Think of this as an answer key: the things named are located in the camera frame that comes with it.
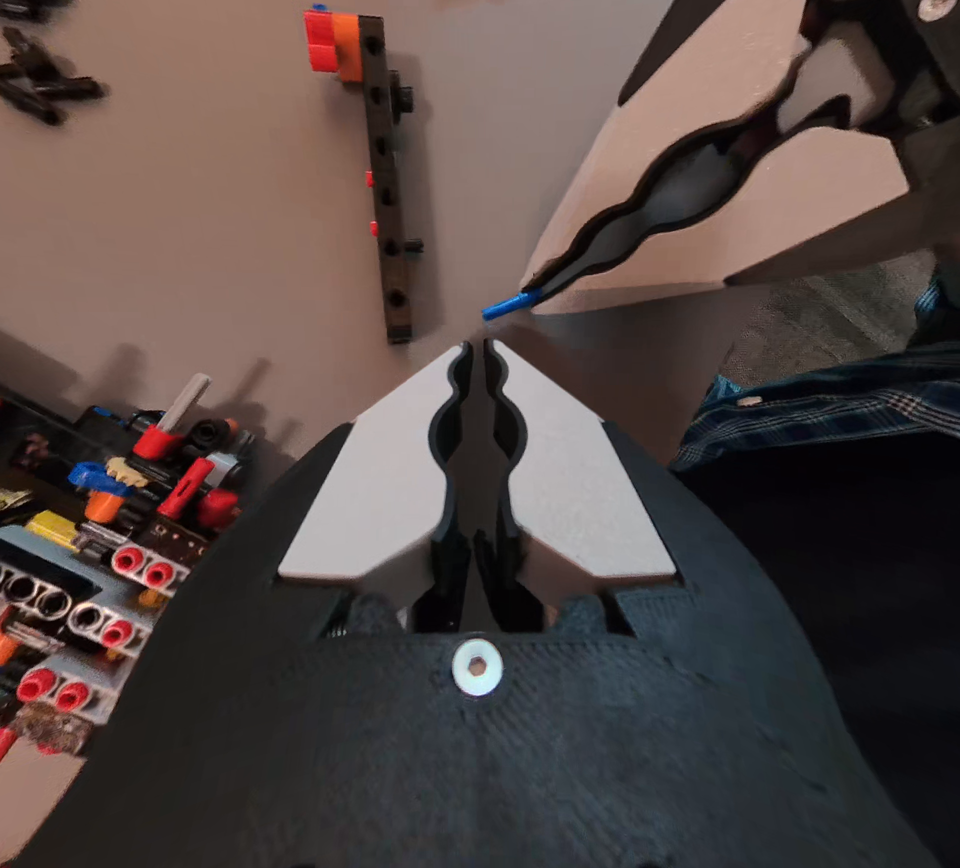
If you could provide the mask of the blue lego pin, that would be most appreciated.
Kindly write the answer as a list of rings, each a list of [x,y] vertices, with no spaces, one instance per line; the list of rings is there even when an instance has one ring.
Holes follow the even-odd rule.
[[[482,320],[489,324],[515,312],[531,310],[542,300],[543,296],[544,292],[541,288],[521,291],[510,298],[484,308],[481,312]]]

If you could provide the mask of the dark lego axle piece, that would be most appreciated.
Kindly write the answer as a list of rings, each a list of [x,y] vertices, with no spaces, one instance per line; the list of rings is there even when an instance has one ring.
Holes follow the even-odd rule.
[[[1,65],[2,80],[48,84],[66,77],[43,45],[18,28],[6,26],[2,35],[10,51],[10,61]]]

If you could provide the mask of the partly built lego vehicle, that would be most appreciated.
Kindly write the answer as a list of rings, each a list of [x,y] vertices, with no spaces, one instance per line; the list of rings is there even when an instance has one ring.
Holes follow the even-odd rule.
[[[238,520],[255,435],[164,409],[69,419],[1,391],[1,757],[83,758],[163,612]]]

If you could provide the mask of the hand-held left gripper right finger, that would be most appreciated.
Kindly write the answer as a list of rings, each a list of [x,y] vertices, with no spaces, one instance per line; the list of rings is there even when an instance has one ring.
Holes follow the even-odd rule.
[[[506,466],[493,536],[479,532],[474,555],[497,627],[541,632],[570,599],[676,582],[603,418],[504,342],[486,339],[483,358]]]

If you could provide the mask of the plaid shirt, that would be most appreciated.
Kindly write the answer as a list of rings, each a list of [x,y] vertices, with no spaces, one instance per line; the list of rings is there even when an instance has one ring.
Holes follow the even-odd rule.
[[[959,437],[959,269],[940,258],[901,351],[744,387],[714,377],[670,468],[735,454],[925,433]]]

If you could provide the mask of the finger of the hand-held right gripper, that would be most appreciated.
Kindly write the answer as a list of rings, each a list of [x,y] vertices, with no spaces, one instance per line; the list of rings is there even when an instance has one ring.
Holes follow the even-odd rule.
[[[546,286],[602,214],[628,202],[654,163],[688,137],[749,117],[786,79],[807,0],[724,0],[615,106],[549,219],[521,289]]]
[[[921,233],[929,179],[893,138],[843,128],[847,98],[786,133],[773,103],[686,134],[641,98],[616,107],[537,242],[525,294],[544,316],[721,290],[798,256],[877,255]]]

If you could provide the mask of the dark garment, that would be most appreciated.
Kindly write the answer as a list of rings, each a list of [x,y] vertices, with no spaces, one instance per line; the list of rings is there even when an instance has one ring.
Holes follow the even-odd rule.
[[[673,472],[761,564],[884,789],[958,866],[958,439],[785,446]]]

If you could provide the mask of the black lego beam assembly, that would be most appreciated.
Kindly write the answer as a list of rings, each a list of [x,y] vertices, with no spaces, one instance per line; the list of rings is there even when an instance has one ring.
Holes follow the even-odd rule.
[[[335,75],[362,95],[366,122],[366,186],[373,204],[371,234],[376,242],[387,343],[408,344],[413,317],[408,260],[424,251],[407,235],[398,163],[398,129],[413,113],[413,89],[390,66],[385,26],[376,15],[337,12],[323,5],[304,11],[311,70]]]

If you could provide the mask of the black lego pin connector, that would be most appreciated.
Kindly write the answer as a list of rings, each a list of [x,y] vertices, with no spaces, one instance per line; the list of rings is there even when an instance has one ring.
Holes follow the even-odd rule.
[[[92,78],[34,82],[25,76],[1,78],[1,98],[7,106],[48,127],[60,127],[65,115],[61,103],[90,102],[105,98],[107,89]]]

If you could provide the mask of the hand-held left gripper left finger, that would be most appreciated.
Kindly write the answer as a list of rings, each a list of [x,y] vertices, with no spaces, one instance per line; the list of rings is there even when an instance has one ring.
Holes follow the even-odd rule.
[[[354,419],[280,582],[385,598],[412,632],[459,629],[471,548],[450,461],[473,367],[472,344],[456,344]]]

